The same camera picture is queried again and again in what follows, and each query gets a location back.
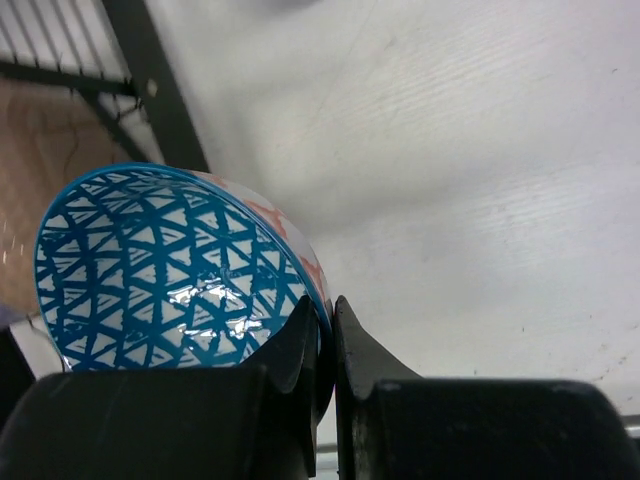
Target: blue geometric pattern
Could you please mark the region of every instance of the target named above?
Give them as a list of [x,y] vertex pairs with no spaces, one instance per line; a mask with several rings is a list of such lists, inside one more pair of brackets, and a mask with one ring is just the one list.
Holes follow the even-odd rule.
[[98,170],[63,195],[43,221],[35,276],[74,371],[236,365],[306,294],[259,225],[182,176]]

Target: bowl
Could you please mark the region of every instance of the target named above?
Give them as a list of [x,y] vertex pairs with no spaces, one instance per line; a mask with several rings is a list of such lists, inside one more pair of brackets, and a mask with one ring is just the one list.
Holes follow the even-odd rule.
[[330,348],[309,243],[263,197],[213,175],[94,170],[53,201],[34,255],[42,316],[72,371],[238,365],[305,294]]

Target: brown floor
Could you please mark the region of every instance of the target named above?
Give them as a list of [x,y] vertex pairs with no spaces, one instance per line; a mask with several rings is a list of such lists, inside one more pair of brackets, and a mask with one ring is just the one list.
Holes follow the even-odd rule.
[[80,98],[0,81],[0,304],[38,311],[33,245],[48,205],[74,178],[125,158]]

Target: metal bar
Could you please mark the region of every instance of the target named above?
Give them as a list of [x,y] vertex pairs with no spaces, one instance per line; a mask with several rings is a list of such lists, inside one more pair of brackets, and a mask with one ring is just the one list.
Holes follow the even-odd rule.
[[13,2],[13,0],[8,0],[7,3],[9,4],[9,8],[11,8],[11,11],[13,12],[13,16],[15,17],[16,23],[18,24],[18,27],[20,28],[20,31],[22,32],[22,36],[24,37],[24,40],[27,43],[27,47],[29,47],[29,50],[31,51],[31,55],[33,55],[33,61],[34,61],[34,63],[36,65],[38,65],[39,64],[38,51],[36,50],[35,45],[31,41],[31,37],[29,36],[29,32],[27,31],[27,27],[24,24],[24,21],[22,20],[22,15],[20,15],[20,12],[16,8],[16,5]]
[[2,36],[4,37],[5,41],[7,42],[7,45],[11,49],[11,55],[13,55],[14,60],[17,59],[18,58],[18,51],[16,50],[16,46],[13,43],[13,39],[11,38],[11,35],[9,34],[9,30],[7,30],[6,25],[2,21],[2,16],[0,16],[0,33],[2,33]]
[[51,5],[53,6],[53,11],[58,18],[58,22],[60,23],[60,27],[64,32],[65,39],[69,44],[69,48],[71,49],[71,53],[73,53],[73,58],[78,64],[78,71],[82,73],[82,60],[80,59],[80,52],[76,48],[76,43],[73,41],[73,37],[71,36],[71,31],[69,30],[69,25],[67,25],[67,21],[64,19],[64,15],[62,14],[62,10],[60,9],[60,4],[58,4],[58,0],[51,0]]
[[24,82],[136,97],[130,80],[110,80],[0,60],[0,76]]
[[91,107],[98,119],[109,131],[113,139],[127,152],[130,159],[136,162],[147,162],[149,159],[142,152],[136,142],[123,130],[117,120],[115,120],[109,111],[104,108],[104,105],[100,103],[98,94],[95,92],[79,91],[80,95],[87,102],[87,105]]
[[87,46],[89,47],[89,51],[91,52],[91,56],[93,57],[93,61],[96,62],[98,69],[100,70],[100,75],[104,75],[104,65],[102,60],[100,59],[100,55],[98,55],[98,51],[96,50],[96,46],[93,43],[93,38],[91,37],[91,33],[87,28],[87,24],[84,21],[84,17],[82,16],[82,12],[78,7],[78,3],[76,0],[70,0],[71,9],[73,10],[76,19],[78,20],[78,25],[80,25],[80,29],[82,30],[85,39],[87,40]]
[[36,17],[36,21],[38,22],[38,24],[40,24],[40,28],[42,29],[42,34],[44,35],[44,39],[47,42],[47,46],[49,47],[51,56],[56,62],[58,71],[60,71],[60,59],[58,58],[56,45],[53,41],[53,37],[51,36],[51,32],[49,31],[49,28],[47,28],[47,24],[45,23],[44,18],[42,17],[42,12],[40,11],[40,8],[36,4],[35,0],[30,0],[29,3],[31,4],[31,10],[33,10],[33,14]]
[[209,171],[207,161],[144,0],[103,0],[167,165]]

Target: black metal frame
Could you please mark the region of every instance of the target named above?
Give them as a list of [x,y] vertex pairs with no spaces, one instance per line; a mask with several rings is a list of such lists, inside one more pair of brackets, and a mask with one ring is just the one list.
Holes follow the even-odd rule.
[[[41,61],[35,42],[31,38],[26,22],[23,20],[14,0],[7,0],[16,24],[28,47],[31,58],[24,59],[18,53],[14,40],[0,18],[0,38],[4,38],[11,55],[0,59],[0,76],[9,79],[36,83],[41,85],[65,87],[79,93],[96,113],[100,121],[120,144],[131,160],[148,162],[148,157],[130,137],[121,125],[125,117],[117,106],[112,113],[101,101],[101,95],[127,96],[136,99],[136,106],[144,108],[146,119],[156,138],[156,142],[167,165],[208,172],[209,168],[198,141],[195,129],[189,117],[187,108],[180,95],[179,88],[173,77],[171,67],[166,59],[159,36],[144,0],[127,0],[125,2],[104,1],[102,5],[110,28],[116,37],[116,46],[126,59],[127,65],[121,60],[123,71],[131,71],[133,78],[109,78],[104,71],[104,65],[98,54],[91,32],[84,20],[77,0],[70,0],[71,11],[75,22],[80,26],[83,41],[86,42],[92,61],[98,67],[98,73],[90,73],[83,66],[75,40],[70,33],[58,0],[50,0],[55,12],[57,23],[60,25],[66,43],[70,46],[78,70],[64,71],[57,58],[56,45],[51,35],[51,29],[43,18],[41,8],[30,0],[28,5],[33,12],[40,34],[46,41],[51,55],[57,60],[54,64],[46,65]],[[153,82],[155,89],[148,88]]]
[[103,0],[167,165],[208,172],[191,117],[144,0]]

